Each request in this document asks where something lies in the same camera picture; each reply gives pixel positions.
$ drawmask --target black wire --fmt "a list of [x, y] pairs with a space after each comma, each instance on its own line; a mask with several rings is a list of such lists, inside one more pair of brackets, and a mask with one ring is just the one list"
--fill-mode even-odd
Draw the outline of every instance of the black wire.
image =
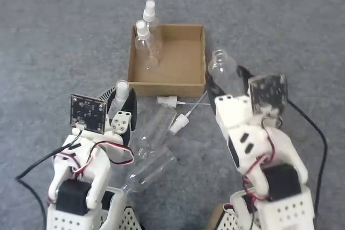
[[42, 163], [45, 160], [47, 160], [49, 157], [57, 155], [58, 153], [60, 153], [63, 150], [65, 150], [66, 148], [71, 147], [76, 142], [76, 140], [80, 137], [81, 132], [82, 132], [82, 130], [79, 132], [79, 134], [75, 137], [75, 139], [71, 143], [69, 143], [69, 144], [67, 144], [67, 145], [65, 145], [63, 147], [55, 149], [54, 151], [52, 151], [48, 155], [44, 156], [40, 160], [38, 160], [35, 163], [33, 163], [32, 165], [30, 165], [26, 170], [24, 170], [21, 174], [19, 174], [18, 176], [15, 177], [15, 180], [17, 182], [19, 182], [21, 185], [23, 185], [25, 188], [27, 188], [32, 193], [34, 198], [37, 200], [37, 202], [39, 204], [39, 207], [41, 209], [42, 217], [43, 217], [43, 230], [46, 230], [46, 228], [47, 228], [47, 216], [46, 216], [46, 213], [45, 213], [45, 208], [44, 208], [43, 202], [42, 202], [41, 198], [39, 197], [39, 195], [37, 194], [37, 192], [29, 184], [24, 182], [22, 180], [22, 178], [25, 177], [32, 169], [37, 167], [37, 165], [39, 165], [40, 163]]
[[43, 230], [46, 230], [47, 216], [46, 216], [46, 213], [45, 213], [45, 208], [44, 208], [43, 202], [40, 199], [39, 195], [37, 194], [37, 192], [29, 184], [27, 184], [23, 180], [16, 179], [16, 181], [19, 182], [20, 184], [22, 184], [25, 188], [27, 188], [32, 193], [32, 195], [34, 195], [35, 199], [38, 201], [39, 208], [41, 209], [41, 213], [42, 213], [42, 217], [43, 217]]
[[64, 145], [63, 147], [57, 148], [54, 151], [52, 151], [51, 153], [49, 153], [48, 155], [42, 157], [40, 160], [34, 162], [32, 165], [30, 165], [26, 170], [24, 170], [24, 172], [22, 172], [21, 174], [19, 174], [16, 179], [22, 179], [23, 177], [25, 177], [32, 169], [34, 169], [35, 167], [37, 167], [37, 165], [41, 164], [42, 162], [46, 161], [49, 157], [52, 157], [54, 155], [57, 155], [58, 153], [64, 151], [66, 148], [71, 147], [74, 142], [78, 139], [78, 137], [80, 137], [82, 130], [79, 132], [79, 134], [75, 137], [75, 139], [67, 144]]
[[325, 164], [326, 164], [326, 159], [327, 159], [327, 152], [328, 152], [328, 143], [327, 140], [321, 131], [321, 129], [297, 106], [295, 105], [290, 99], [287, 100], [287, 102], [294, 108], [300, 115], [302, 115], [303, 118], [306, 119], [307, 122], [313, 128], [319, 133], [322, 142], [323, 142], [323, 156], [322, 156], [322, 162], [320, 165], [320, 171], [319, 171], [319, 176], [318, 176], [318, 183], [316, 186], [316, 195], [315, 195], [315, 203], [314, 203], [314, 213], [315, 213], [315, 222], [318, 218], [318, 212], [319, 212], [319, 202], [320, 202], [320, 191], [321, 191], [321, 185], [322, 185], [322, 176], [323, 176], [323, 171], [325, 169]]
[[[242, 179], [242, 180], [243, 180], [243, 182], [242, 182], [243, 189], [244, 189], [244, 191], [246, 192], [246, 194], [247, 194], [248, 196], [250, 196], [250, 194], [249, 194], [249, 192], [248, 192], [248, 189], [247, 189], [247, 187], [246, 187], [246, 183], [244, 182], [244, 179]], [[254, 198], [254, 197], [251, 197], [251, 198], [252, 198], [252, 200], [251, 200], [251, 205], [252, 205], [252, 222], [251, 222], [251, 224], [250, 224], [249, 230], [252, 230], [252, 229], [253, 229], [254, 221], [255, 221], [255, 206], [254, 206], [254, 203], [253, 203], [253, 198]]]

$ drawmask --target bottle neck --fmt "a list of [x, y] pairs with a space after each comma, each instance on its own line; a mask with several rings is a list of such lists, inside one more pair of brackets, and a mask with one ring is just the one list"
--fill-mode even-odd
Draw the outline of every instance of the bottle neck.
[[223, 64], [229, 56], [223, 50], [216, 50], [212, 53], [212, 59], [215, 64]]

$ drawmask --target lying bottle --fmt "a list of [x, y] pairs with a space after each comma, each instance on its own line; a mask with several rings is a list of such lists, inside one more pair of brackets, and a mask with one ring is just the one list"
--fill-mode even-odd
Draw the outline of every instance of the lying bottle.
[[166, 146], [162, 146], [132, 168], [127, 176], [126, 184], [121, 189], [127, 194], [141, 192], [166, 173], [176, 162], [171, 151]]
[[163, 140], [175, 117], [175, 109], [161, 105], [157, 113], [148, 119], [139, 139], [132, 143], [134, 149], [138, 150], [138, 159], [145, 159], [163, 144]]

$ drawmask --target black cable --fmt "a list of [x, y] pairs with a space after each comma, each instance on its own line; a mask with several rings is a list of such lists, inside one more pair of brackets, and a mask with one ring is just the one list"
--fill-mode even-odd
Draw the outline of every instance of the black cable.
[[27, 184], [23, 180], [16, 179], [16, 181], [19, 182], [20, 184], [22, 184], [25, 188], [27, 188], [32, 193], [32, 195], [34, 195], [36, 200], [38, 201], [39, 208], [41, 209], [41, 213], [42, 213], [42, 217], [43, 217], [43, 230], [46, 230], [47, 216], [46, 216], [46, 213], [45, 213], [45, 208], [44, 208], [43, 202], [40, 199], [39, 195], [37, 194], [37, 192], [29, 184]]
[[323, 171], [325, 169], [325, 164], [326, 164], [326, 159], [327, 159], [327, 152], [328, 152], [328, 143], [327, 140], [321, 131], [321, 129], [297, 106], [295, 105], [290, 99], [287, 99], [287, 102], [294, 108], [300, 115], [302, 115], [303, 118], [306, 119], [307, 122], [313, 128], [319, 133], [322, 142], [323, 142], [323, 156], [322, 156], [322, 162], [320, 165], [320, 171], [319, 171], [319, 176], [318, 176], [318, 183], [316, 186], [316, 195], [315, 195], [315, 203], [314, 203], [314, 213], [315, 213], [315, 222], [318, 218], [318, 212], [319, 212], [319, 202], [320, 202], [320, 191], [321, 191], [321, 185], [322, 185], [322, 176], [323, 176]]
[[23, 185], [25, 188], [27, 188], [32, 193], [32, 195], [35, 197], [35, 199], [37, 200], [37, 202], [39, 204], [39, 207], [41, 209], [42, 217], [43, 217], [43, 230], [46, 230], [46, 228], [47, 228], [47, 216], [46, 216], [46, 213], [45, 213], [45, 208], [44, 208], [43, 202], [42, 202], [41, 198], [39, 197], [39, 195], [37, 194], [37, 192], [29, 184], [24, 182], [22, 180], [22, 178], [25, 177], [32, 169], [37, 167], [37, 165], [39, 165], [40, 163], [42, 163], [45, 160], [47, 160], [49, 157], [52, 157], [52, 156], [62, 152], [66, 148], [71, 147], [76, 142], [76, 140], [80, 137], [81, 132], [82, 132], [82, 130], [79, 132], [77, 137], [75, 137], [75, 139], [71, 143], [69, 143], [69, 144], [67, 144], [67, 145], [65, 145], [63, 147], [55, 149], [54, 151], [52, 151], [48, 155], [44, 156], [40, 160], [38, 160], [35, 163], [33, 163], [32, 165], [30, 165], [26, 170], [24, 170], [21, 174], [19, 174], [18, 176], [15, 177], [15, 180], [17, 182], [19, 182], [21, 185]]
[[49, 153], [48, 155], [42, 157], [40, 160], [34, 162], [34, 163], [33, 163], [32, 165], [30, 165], [24, 172], [22, 172], [20, 175], [18, 175], [18, 176], [16, 177], [16, 179], [22, 179], [22, 178], [25, 177], [32, 169], [34, 169], [35, 167], [37, 167], [37, 165], [41, 164], [42, 162], [46, 161], [49, 157], [52, 157], [52, 156], [54, 156], [54, 155], [56, 155], [56, 154], [58, 154], [58, 153], [64, 151], [66, 148], [71, 147], [71, 146], [74, 144], [74, 142], [78, 139], [78, 137], [80, 137], [81, 133], [82, 133], [82, 130], [79, 132], [79, 134], [75, 137], [75, 139], [74, 139], [71, 143], [69, 143], [69, 144], [67, 144], [67, 145], [64, 145], [64, 146], [62, 146], [62, 147], [60, 147], [60, 148], [55, 149], [54, 151], [52, 151], [52, 152]]

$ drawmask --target plastic bottle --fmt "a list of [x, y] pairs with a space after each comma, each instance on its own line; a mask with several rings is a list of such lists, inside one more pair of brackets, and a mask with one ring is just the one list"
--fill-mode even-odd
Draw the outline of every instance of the plastic bottle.
[[154, 116], [151, 116], [143, 128], [139, 140], [132, 143], [134, 149], [139, 150], [139, 159], [147, 158], [159, 148], [176, 117], [176, 110], [162, 105]]
[[143, 20], [136, 22], [137, 36], [135, 37], [136, 56], [146, 69], [153, 69], [159, 65], [160, 46], [149, 32]]
[[166, 146], [160, 147], [130, 171], [122, 190], [125, 193], [144, 190], [176, 162], [176, 158]]
[[163, 38], [160, 21], [156, 16], [156, 2], [147, 0], [142, 18], [147, 23], [150, 33], [155, 37], [157, 45], [162, 48]]
[[213, 81], [212, 84], [219, 87], [223, 94], [231, 94], [233, 97], [243, 95], [242, 80], [237, 74], [236, 61], [224, 50], [212, 52], [208, 74]]

